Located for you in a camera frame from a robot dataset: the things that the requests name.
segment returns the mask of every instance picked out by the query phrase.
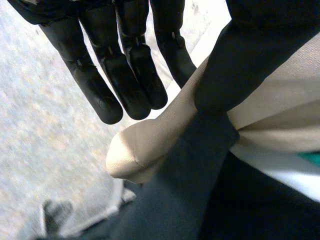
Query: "black fabric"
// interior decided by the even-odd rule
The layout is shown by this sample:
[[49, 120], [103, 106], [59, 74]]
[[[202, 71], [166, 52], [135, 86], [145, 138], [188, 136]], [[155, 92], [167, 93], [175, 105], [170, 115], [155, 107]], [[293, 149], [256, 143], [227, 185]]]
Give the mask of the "black fabric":
[[234, 20], [221, 31], [194, 103], [200, 112], [227, 112], [320, 32], [320, 24], [252, 28]]
[[254, 28], [319, 23], [319, 0], [226, 0], [232, 20]]
[[317, 240], [320, 204], [229, 153], [200, 240]]

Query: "black robotic finger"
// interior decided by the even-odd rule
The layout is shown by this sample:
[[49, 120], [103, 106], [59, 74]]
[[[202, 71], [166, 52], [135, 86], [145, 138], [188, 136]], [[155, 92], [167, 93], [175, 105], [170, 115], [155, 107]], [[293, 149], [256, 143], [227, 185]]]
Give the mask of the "black robotic finger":
[[150, 0], [150, 3], [157, 45], [173, 79], [182, 88], [197, 69], [180, 35], [185, 0]]
[[79, 17], [124, 109], [134, 120], [145, 119], [150, 114], [151, 105], [128, 65], [126, 56], [121, 52], [114, 5], [107, 3], [94, 8], [85, 7]]
[[52, 45], [58, 50], [76, 83], [106, 124], [115, 124], [123, 110], [94, 66], [84, 43], [79, 20], [67, 17], [40, 25]]
[[159, 78], [146, 45], [148, 0], [116, 0], [117, 19], [124, 53], [134, 75], [147, 94], [152, 109], [161, 109], [168, 102], [166, 89]]
[[222, 30], [197, 86], [194, 103], [201, 112], [226, 112], [320, 31], [319, 26], [257, 29], [235, 24]]
[[155, 36], [173, 79], [182, 88], [197, 69], [186, 49], [185, 39], [179, 30], [168, 32], [155, 29]]

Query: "dark pants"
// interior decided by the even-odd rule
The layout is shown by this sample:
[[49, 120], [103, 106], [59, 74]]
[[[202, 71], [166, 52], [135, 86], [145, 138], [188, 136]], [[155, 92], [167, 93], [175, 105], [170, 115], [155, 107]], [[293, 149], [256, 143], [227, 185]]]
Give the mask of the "dark pants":
[[320, 204], [228, 152], [235, 137], [199, 114], [137, 199], [76, 239], [320, 239]]

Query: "fingertip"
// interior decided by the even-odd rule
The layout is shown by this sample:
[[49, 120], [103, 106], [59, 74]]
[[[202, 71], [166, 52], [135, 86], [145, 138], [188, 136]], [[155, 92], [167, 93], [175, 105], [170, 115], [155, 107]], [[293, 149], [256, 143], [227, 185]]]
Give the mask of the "fingertip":
[[159, 110], [164, 108], [168, 103], [168, 95], [167, 93], [159, 95], [156, 99], [153, 100], [153, 104], [151, 109]]
[[133, 120], [143, 120], [149, 116], [151, 105], [147, 96], [141, 91], [136, 90], [127, 96], [128, 105], [125, 107], [129, 117]]
[[121, 121], [124, 116], [123, 109], [119, 102], [111, 97], [103, 97], [99, 101], [99, 109], [95, 109], [100, 120], [108, 125]]

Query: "green object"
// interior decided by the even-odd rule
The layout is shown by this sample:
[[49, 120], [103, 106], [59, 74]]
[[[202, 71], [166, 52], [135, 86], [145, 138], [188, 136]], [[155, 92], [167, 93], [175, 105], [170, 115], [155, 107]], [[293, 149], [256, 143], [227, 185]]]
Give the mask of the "green object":
[[320, 152], [303, 152], [298, 155], [320, 167]]

